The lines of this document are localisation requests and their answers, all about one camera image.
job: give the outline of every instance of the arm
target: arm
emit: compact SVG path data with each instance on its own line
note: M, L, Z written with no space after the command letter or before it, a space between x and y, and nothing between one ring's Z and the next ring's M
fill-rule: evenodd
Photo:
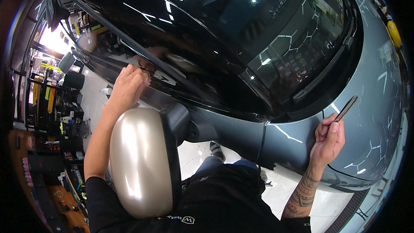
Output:
M310 151L308 169L290 196L283 210L282 220L309 216L325 166L338 156L345 144L344 121L333 122L335 117L335 113L325 117L317 127L316 143Z
M113 86L111 97L102 108L101 118L85 153L85 181L91 176L105 179L113 127L121 114L138 102L150 81L148 73L137 66L129 64L122 69Z

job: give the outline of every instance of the tattoo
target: tattoo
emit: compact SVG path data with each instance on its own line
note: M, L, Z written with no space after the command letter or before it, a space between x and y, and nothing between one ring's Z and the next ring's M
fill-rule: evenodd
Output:
M310 178L309 172L303 175L290 196L282 218L303 218L309 215L319 181Z

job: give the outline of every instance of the rearview mirror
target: rearview mirror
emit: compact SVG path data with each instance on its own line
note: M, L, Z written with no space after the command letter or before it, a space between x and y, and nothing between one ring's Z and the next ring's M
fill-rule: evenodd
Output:
M58 68L63 73L68 73L70 67L75 63L75 57L72 55L72 53L68 52L63 56L62 60L58 64Z

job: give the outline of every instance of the jeans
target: jeans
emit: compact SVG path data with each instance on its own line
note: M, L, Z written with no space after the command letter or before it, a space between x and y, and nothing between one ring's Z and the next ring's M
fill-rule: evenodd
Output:
M204 159L203 163L201 164L201 166L197 169L195 173L198 173L200 171L213 168L216 165L222 165L222 164L223 162L219 158L215 156L208 156L206 159ZM241 158L241 160L234 162L233 165L243 165L243 166L247 166L249 168L253 168L257 170L256 164L253 162L250 162L249 160L245 158Z

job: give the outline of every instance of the black t-shirt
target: black t-shirt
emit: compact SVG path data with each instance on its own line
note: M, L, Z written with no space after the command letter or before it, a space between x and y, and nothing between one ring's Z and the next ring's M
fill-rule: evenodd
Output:
M135 219L98 177L86 181L92 233L132 232L311 232L310 217L278 220L261 199L264 182L242 165L219 165L183 181L180 203L168 216Z

